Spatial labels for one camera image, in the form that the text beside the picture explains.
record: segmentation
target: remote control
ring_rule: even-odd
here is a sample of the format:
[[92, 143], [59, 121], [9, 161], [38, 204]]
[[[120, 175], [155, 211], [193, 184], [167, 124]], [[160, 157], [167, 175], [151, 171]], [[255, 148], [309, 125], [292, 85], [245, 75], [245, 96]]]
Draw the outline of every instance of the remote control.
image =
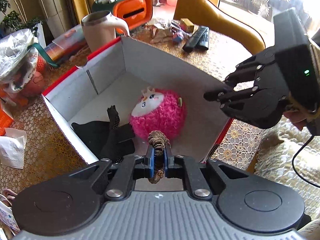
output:
[[193, 51], [193, 48], [197, 45], [198, 41], [200, 40], [202, 34], [209, 31], [209, 28], [206, 26], [200, 26], [199, 29], [189, 38], [186, 44], [182, 47], [185, 52]]
[[204, 32], [204, 34], [202, 34], [200, 40], [196, 45], [196, 48], [200, 50], [209, 49], [209, 28], [208, 27], [207, 27], [207, 30]]

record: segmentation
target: human hand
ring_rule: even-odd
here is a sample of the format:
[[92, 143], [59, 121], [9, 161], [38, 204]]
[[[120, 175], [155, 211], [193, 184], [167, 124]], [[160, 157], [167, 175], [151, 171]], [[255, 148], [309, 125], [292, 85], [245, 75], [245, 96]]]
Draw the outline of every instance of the human hand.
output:
[[296, 112], [284, 112], [283, 115], [288, 118], [292, 124], [297, 127], [300, 131], [303, 129], [304, 126], [307, 125], [306, 116], [304, 113], [300, 111]]

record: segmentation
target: table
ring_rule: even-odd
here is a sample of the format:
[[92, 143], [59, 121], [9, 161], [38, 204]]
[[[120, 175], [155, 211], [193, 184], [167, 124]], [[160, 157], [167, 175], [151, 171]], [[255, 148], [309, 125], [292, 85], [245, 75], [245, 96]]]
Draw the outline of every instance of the table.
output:
[[[138, 28], [132, 37], [150, 43], [150, 27]], [[251, 56], [237, 41], [213, 31], [210, 31], [209, 50], [206, 52], [186, 54], [181, 49], [183, 43], [174, 45], [172, 41], [152, 46], [187, 61], [221, 81], [235, 70], [239, 62]], [[67, 61], [59, 69], [51, 71], [45, 76], [48, 83], [55, 81], [73, 65], [83, 65], [89, 53], [86, 47], [77, 53], [75, 61]], [[24, 111], [14, 113], [11, 127], [27, 132], [25, 163], [23, 169], [0, 165], [1, 189], [10, 188], [20, 192], [32, 184], [85, 165], [55, 124], [42, 98], [38, 98]], [[212, 158], [246, 169], [258, 148], [260, 138], [260, 129], [234, 120]]]

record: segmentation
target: black cable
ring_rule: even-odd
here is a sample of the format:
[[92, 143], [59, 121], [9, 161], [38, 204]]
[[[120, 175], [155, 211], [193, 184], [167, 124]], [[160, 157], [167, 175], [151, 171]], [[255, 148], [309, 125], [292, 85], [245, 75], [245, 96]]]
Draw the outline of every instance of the black cable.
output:
[[293, 158], [292, 158], [292, 168], [293, 168], [294, 172], [295, 172], [301, 179], [303, 179], [306, 183], [309, 183], [309, 184], [311, 184], [312, 186], [315, 186], [315, 187], [320, 188], [320, 185], [315, 184], [315, 183], [313, 183], [313, 182], [305, 179], [304, 177], [302, 177], [302, 176], [297, 172], [296, 168], [294, 167], [294, 163], [293, 163], [293, 162], [294, 162], [294, 159], [297, 157], [297, 155], [303, 150], [304, 147], [306, 147], [306, 146], [308, 145], [309, 142], [312, 141], [313, 138], [314, 138], [314, 135], [312, 135], [312, 136], [309, 138], [309, 140], [308, 140], [304, 145], [302, 145], [302, 147], [301, 147], [301, 148], [296, 152], [296, 154], [293, 156]]

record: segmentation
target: gray ribbed panel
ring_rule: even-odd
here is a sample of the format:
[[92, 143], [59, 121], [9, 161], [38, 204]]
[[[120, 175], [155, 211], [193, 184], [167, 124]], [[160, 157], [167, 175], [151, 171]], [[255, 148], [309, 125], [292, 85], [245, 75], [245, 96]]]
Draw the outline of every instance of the gray ribbed panel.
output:
[[278, 236], [255, 236], [233, 228], [205, 201], [191, 199], [187, 192], [133, 191], [121, 202], [104, 206], [88, 227], [65, 236], [36, 236], [21, 232], [15, 240], [280, 240], [302, 239], [290, 231]]

